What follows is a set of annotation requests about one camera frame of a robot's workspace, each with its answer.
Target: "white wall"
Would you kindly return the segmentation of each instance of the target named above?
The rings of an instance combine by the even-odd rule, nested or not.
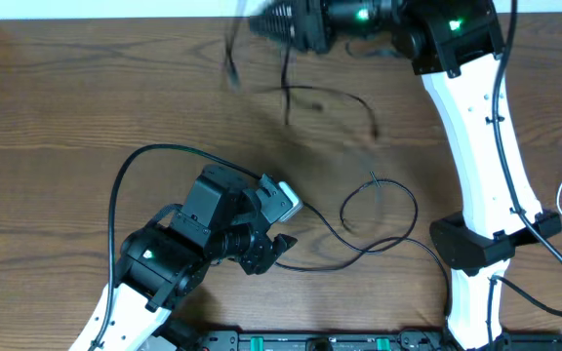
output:
[[[0,20],[230,17],[239,0],[0,0]],[[265,0],[247,1],[251,14]],[[508,12],[509,0],[495,0]],[[562,0],[521,0],[520,12],[562,12]]]

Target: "green connector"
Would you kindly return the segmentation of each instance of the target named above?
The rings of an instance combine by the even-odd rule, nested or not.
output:
[[[383,337],[378,338],[377,339],[377,350],[378,351],[391,351],[391,348],[389,347],[389,339],[383,338]]]
[[[263,351],[263,337],[251,337],[251,351]]]

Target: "wooden table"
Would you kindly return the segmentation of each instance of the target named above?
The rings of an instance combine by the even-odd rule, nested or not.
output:
[[[562,179],[562,15],[524,15],[508,70],[511,111],[529,179],[554,208]],[[223,82],[226,19],[0,21],[0,349],[66,349],[86,324],[106,281],[106,215],[118,168],[135,148],[177,142],[291,183],[336,228],[343,198],[369,171],[414,191],[420,219],[412,236],[461,207],[444,130],[410,64],[357,60],[342,45],[325,57],[297,56],[291,80],[344,90],[377,111],[369,137],[355,103],[318,93],[323,112],[295,107],[282,122],[278,48],[243,30],[236,45],[242,92]],[[183,201],[206,160],[158,151],[125,177],[117,246],[162,206]],[[406,195],[368,191],[348,208],[357,244],[400,235],[412,216]],[[303,211],[294,264],[333,264],[353,253]],[[562,234],[552,239],[562,251]],[[518,250],[508,277],[562,308],[562,267],[539,246]],[[212,269],[180,312],[200,323],[244,330],[371,330],[444,325],[445,288],[431,258],[401,244],[332,274],[271,269],[245,276],[230,262]],[[511,291],[501,319],[512,330],[562,331]]]

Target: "black bracket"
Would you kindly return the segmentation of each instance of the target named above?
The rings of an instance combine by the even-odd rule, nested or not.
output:
[[[545,211],[537,214],[533,227],[542,237],[549,238],[561,231],[561,218],[558,213]],[[461,212],[432,222],[430,238],[442,259],[468,276],[476,275],[480,268],[512,258],[519,246],[538,242],[527,228],[510,235],[495,233],[493,240],[485,238],[467,229]]]
[[[418,29],[422,40],[419,34],[409,34]],[[455,78],[463,64],[487,54],[498,58],[504,50],[491,0],[408,0],[401,27],[394,32],[407,33],[396,36],[392,44],[412,60],[417,75],[447,72]]]

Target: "black cable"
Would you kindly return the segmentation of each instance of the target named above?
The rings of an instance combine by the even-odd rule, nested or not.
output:
[[[212,160],[214,162],[217,162],[221,165],[227,166],[233,170],[236,170],[238,172],[241,172],[247,176],[251,176],[255,179],[259,179],[260,176],[256,175],[255,173],[240,167],[238,165],[235,165],[229,161],[223,160],[222,158],[218,157],[218,156],[214,156],[212,154],[209,154],[207,152],[201,151],[199,149],[193,148],[193,147],[189,147],[189,146],[183,146],[183,145],[177,145],[177,144],[151,144],[151,145],[147,145],[147,146],[143,146],[141,148],[139,148],[138,150],[134,151],[134,153],[132,153],[127,160],[125,160],[125,162],[123,163],[123,166],[121,166],[121,169],[118,171],[118,174],[116,175],[116,179],[114,180],[114,184],[112,185],[112,192],[109,198],[109,209],[108,209],[108,213],[107,213],[107,257],[108,257],[108,280],[107,280],[107,303],[106,303],[106,308],[105,308],[105,315],[103,318],[103,323],[101,324],[101,328],[99,330],[99,333],[97,334],[97,337],[95,338],[95,340],[93,340],[91,342],[91,346],[88,349],[89,351],[94,351],[97,347],[99,347],[100,345],[102,345],[101,340],[103,339],[103,336],[105,335],[105,331],[107,330],[107,326],[108,323],[111,319],[112,316],[112,307],[113,307],[113,303],[114,303],[114,261],[116,260],[116,252],[114,250],[114,218],[116,215],[116,198],[118,196],[118,189],[120,188],[121,185],[121,181],[123,180],[123,176],[125,175],[125,172],[127,171],[127,169],[129,168],[129,166],[132,164],[132,162],[134,161],[134,159],[136,159],[138,156],[140,156],[143,152],[146,151],[150,151],[150,150],[157,150],[157,149],[170,149],[170,150],[178,150],[178,151],[184,151],[184,152],[189,152],[189,153],[193,153],[195,155],[199,155],[202,157],[205,157],[209,160]]]
[[[494,301],[494,287],[496,280],[489,280],[489,295],[487,297],[487,336],[489,336],[489,343],[487,345],[488,351],[494,350],[494,337],[492,336],[492,303]]]
[[[502,166],[502,172],[504,174],[504,180],[506,181],[506,186],[508,188],[508,192],[511,197],[511,201],[513,203],[513,211],[520,217],[526,228],[530,231],[535,238],[542,243],[545,248],[550,251],[550,253],[562,264],[562,254],[556,250],[538,231],[533,227],[533,224],[528,220],[526,217],[526,211],[521,207],[519,203],[519,199],[517,198],[517,193],[515,191],[515,185],[513,184],[513,179],[511,177],[510,169],[508,167],[508,163],[506,162],[506,155],[504,153],[504,145],[502,144],[502,136],[501,136],[501,129],[500,129],[500,122],[503,118],[499,114],[499,98],[500,98],[500,89],[502,85],[502,79],[504,78],[504,74],[506,71],[506,66],[508,64],[508,60],[510,57],[510,53],[513,47],[513,41],[515,38],[515,30],[517,27],[517,0],[511,0],[511,17],[510,23],[508,27],[508,33],[506,36],[506,43],[504,46],[504,52],[502,53],[502,59],[498,66],[498,73],[496,74],[496,81],[494,82],[494,90],[492,94],[492,120],[491,123],[494,127],[494,137],[496,139],[496,148],[498,150],[498,156],[500,158],[500,163]],[[495,281],[501,281],[505,283],[508,287],[512,288],[516,293],[519,293],[522,297],[524,297],[529,302],[533,303],[535,306],[539,307],[541,310],[552,314],[554,316],[562,317],[562,311],[557,310],[547,305],[541,303],[528,293],[524,292],[522,289],[517,287],[515,284],[510,282],[504,277],[501,276],[492,276],[490,284],[490,293],[493,292],[493,284]],[[488,307],[488,332],[489,337],[491,340],[491,307],[492,301],[491,299],[487,303]]]
[[[331,234],[333,234],[333,236],[336,237],[336,239],[338,239],[341,243],[343,243],[344,245],[346,245],[348,248],[350,248],[351,250],[359,253],[357,256],[355,256],[354,258],[352,258],[351,260],[342,263],[340,265],[337,266],[328,266],[328,267],[296,267],[296,266],[291,266],[291,265],[287,265],[287,264],[282,264],[282,263],[278,263],[276,262],[275,265],[283,268],[283,269],[287,269],[287,270],[291,270],[294,272],[334,272],[334,271],[339,271],[342,270],[348,266],[350,266],[351,264],[353,264],[354,262],[356,262],[357,260],[359,260],[359,258],[361,258],[364,254],[380,254],[380,253],[384,253],[385,251],[395,247],[396,245],[402,243],[403,241],[407,240],[409,235],[411,234],[411,232],[414,230],[414,227],[416,226],[416,222],[418,221],[418,202],[416,201],[416,197],[414,196],[414,194],[411,192],[411,190],[409,190],[407,187],[405,187],[404,185],[395,182],[393,180],[389,180],[389,179],[379,179],[379,182],[383,182],[383,183],[395,183],[398,187],[400,187],[401,189],[403,189],[407,195],[409,196],[409,198],[411,199],[411,201],[413,201],[414,203],[414,217],[411,221],[411,225],[409,226],[409,229],[407,229],[407,231],[405,232],[405,234],[403,234],[402,237],[388,237],[388,238],[384,238],[384,239],[380,239],[377,240],[376,242],[368,245],[366,248],[364,249],[358,249],[354,246],[352,246],[350,243],[346,242],[346,240],[344,240],[340,234],[338,234],[338,232],[335,231],[335,229],[333,229],[333,227],[331,226],[331,224],[329,224],[329,221],[327,221],[327,219],[320,214],[320,212],[318,212],[315,208],[313,208],[311,205],[303,202],[303,205],[310,209],[312,212],[314,212],[318,218],[320,218],[320,220],[324,223],[324,225],[329,229],[329,231],[331,232]],[[369,181],[363,185],[361,185],[357,190],[353,191],[350,195],[350,197],[354,196],[356,193],[358,193],[362,188],[365,188],[367,186],[370,186],[370,184],[373,183],[373,181]],[[343,211],[343,207],[345,206],[346,201],[344,201],[344,203],[342,204],[342,211]],[[384,244],[384,243],[388,243],[390,241],[395,241],[392,244],[386,245],[384,248],[382,249],[378,249],[377,251],[371,251],[371,249],[377,247],[378,245]]]
[[[233,20],[233,24],[230,28],[230,32],[224,38],[224,68],[227,76],[229,77],[229,81],[231,82],[234,88],[239,88],[241,85],[240,75],[238,73],[237,66],[235,65],[235,61],[233,59],[233,48],[235,46],[235,40],[237,38],[237,34],[240,28],[240,23],[242,22],[245,6],[246,6],[245,0],[238,0],[238,9],[237,9],[236,18]],[[281,68],[281,86],[258,91],[258,93],[265,93],[265,92],[271,92],[277,90],[283,92],[285,98],[283,123],[286,126],[290,125],[290,113],[292,110],[291,100],[293,98],[291,90],[292,89],[313,90],[313,91],[320,91],[320,92],[351,98],[361,103],[361,105],[368,112],[368,118],[370,119],[370,134],[372,138],[376,140],[379,137],[379,126],[377,124],[377,116],[375,114],[375,111],[372,107],[370,107],[370,105],[363,98],[332,88],[313,87],[309,85],[291,85],[288,81],[288,67],[290,64],[290,52],[291,52],[291,48],[290,46],[288,46],[285,51],[283,65]],[[324,109],[321,103],[312,103],[309,107],[317,111],[322,111]]]
[[[439,270],[441,271],[441,273],[444,277],[444,281],[446,283],[446,306],[444,308],[444,314],[447,315],[448,311],[450,310],[450,283],[449,283],[449,280],[448,280],[448,273],[446,272],[446,269],[444,268],[443,264],[439,260],[439,257],[437,257],[437,255],[429,247],[427,247],[425,244],[423,244],[423,243],[421,243],[421,242],[419,242],[415,239],[409,238],[409,235],[413,231],[413,229],[416,225],[416,222],[418,220],[418,203],[416,201],[416,198],[414,197],[411,190],[409,190],[406,186],[404,186],[403,184],[401,184],[401,183],[399,183],[395,180],[387,179],[387,178],[381,178],[381,179],[377,179],[377,181],[379,182],[379,184],[388,184],[388,185],[397,186],[398,188],[405,191],[405,193],[407,193],[409,198],[414,203],[414,209],[415,209],[414,218],[411,222],[411,225],[410,225],[409,229],[407,230],[407,232],[402,237],[387,237],[387,238],[384,238],[384,239],[380,239],[380,240],[376,241],[375,243],[370,244],[368,247],[366,247],[364,249],[359,249],[359,248],[353,246],[352,244],[348,243],[344,238],[342,238],[340,236],[340,234],[331,226],[331,224],[329,224],[329,221],[322,214],[320,214],[320,212],[318,212],[318,210],[316,210],[315,208],[313,208],[309,204],[304,204],[308,209],[310,209],[312,212],[314,212],[316,214],[316,216],[324,223],[324,225],[329,229],[331,234],[336,239],[338,239],[342,244],[344,244],[349,249],[355,251],[356,253],[359,253],[359,255],[356,256],[354,259],[352,259],[350,261],[347,261],[347,262],[345,262],[345,263],[343,263],[339,266],[333,266],[333,267],[296,267],[296,266],[290,266],[290,265],[282,264],[282,263],[278,263],[278,262],[276,262],[275,265],[280,267],[280,268],[291,270],[291,271],[294,271],[294,272],[331,272],[331,271],[337,271],[337,270],[344,269],[344,268],[348,267],[349,265],[353,264],[359,258],[361,258],[361,256],[363,256],[364,254],[382,254],[385,251],[387,251],[387,250],[395,247],[396,245],[400,244],[401,242],[406,241],[406,242],[415,244],[415,245],[419,246],[420,248],[422,248],[424,251],[426,251],[428,254],[430,254],[430,256],[433,258],[435,263],[437,263],[437,266],[439,267]],[[344,209],[346,208],[346,205],[348,204],[350,199],[352,199],[359,192],[369,188],[371,185],[375,185],[375,182],[373,180],[365,182],[364,184],[359,186],[357,189],[355,189],[353,192],[348,194],[348,196],[346,196],[346,198],[341,203],[341,206],[340,206],[340,222],[341,222],[341,225],[344,227],[344,229],[346,229],[347,231],[351,231],[351,230],[346,226],[346,223],[345,223],[345,220],[344,220],[344,217],[343,217],[343,212],[344,212]],[[384,248],[371,250],[372,248],[374,248],[378,245],[381,245],[381,244],[384,244],[384,243],[387,243],[387,242],[390,242],[390,241],[395,241],[395,242],[393,244],[389,244],[389,245],[385,246]]]

